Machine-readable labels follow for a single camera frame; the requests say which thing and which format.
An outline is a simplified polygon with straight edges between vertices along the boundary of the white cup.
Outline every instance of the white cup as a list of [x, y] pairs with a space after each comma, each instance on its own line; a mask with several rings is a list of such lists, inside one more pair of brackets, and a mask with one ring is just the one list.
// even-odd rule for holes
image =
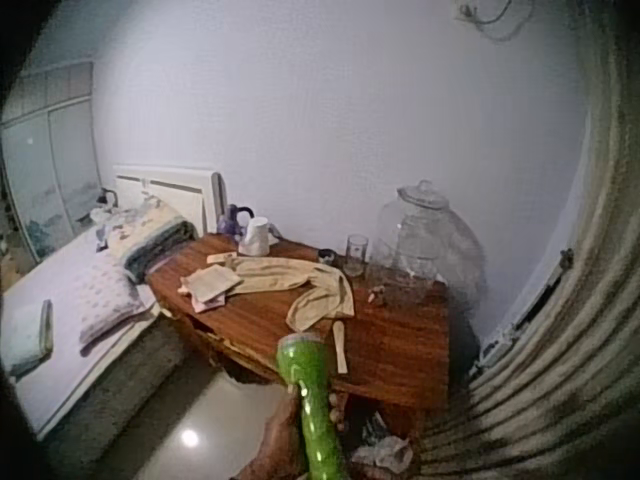
[[269, 220], [266, 217], [249, 220], [247, 233], [238, 244], [238, 252], [252, 257], [269, 255]]

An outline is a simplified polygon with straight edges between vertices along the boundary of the bed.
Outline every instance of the bed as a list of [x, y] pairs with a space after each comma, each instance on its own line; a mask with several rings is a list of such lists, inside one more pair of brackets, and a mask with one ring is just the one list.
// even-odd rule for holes
[[[121, 207], [147, 194], [160, 198], [196, 227], [215, 231], [224, 208], [221, 180], [207, 170], [116, 166]], [[86, 476], [129, 419], [183, 360], [183, 344], [147, 297], [146, 310], [127, 319], [90, 349], [78, 347], [73, 279], [95, 251], [95, 227], [45, 260], [4, 295], [3, 316], [30, 302], [53, 303], [51, 357], [20, 379], [16, 393], [36, 436], [61, 478]]]

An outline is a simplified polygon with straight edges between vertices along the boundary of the tile floor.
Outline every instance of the tile floor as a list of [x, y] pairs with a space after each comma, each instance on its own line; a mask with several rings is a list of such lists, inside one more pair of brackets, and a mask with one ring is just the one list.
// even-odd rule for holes
[[95, 479], [228, 479], [257, 451], [283, 393], [189, 358], [109, 449]]

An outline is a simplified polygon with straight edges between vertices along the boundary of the sliding wardrobe door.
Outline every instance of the sliding wardrobe door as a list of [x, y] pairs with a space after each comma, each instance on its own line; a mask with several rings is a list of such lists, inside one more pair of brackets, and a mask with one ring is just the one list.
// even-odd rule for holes
[[49, 113], [51, 149], [62, 201], [79, 235], [91, 226], [89, 212], [100, 195], [89, 101]]
[[9, 188], [38, 261], [73, 239], [58, 189], [47, 113], [2, 130]]

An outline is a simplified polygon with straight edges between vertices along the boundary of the glass cup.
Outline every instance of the glass cup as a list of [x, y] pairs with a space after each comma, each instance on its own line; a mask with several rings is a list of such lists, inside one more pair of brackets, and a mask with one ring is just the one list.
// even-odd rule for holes
[[342, 269], [345, 274], [350, 277], [362, 275], [368, 245], [369, 239], [364, 235], [354, 234], [347, 237], [347, 252]]

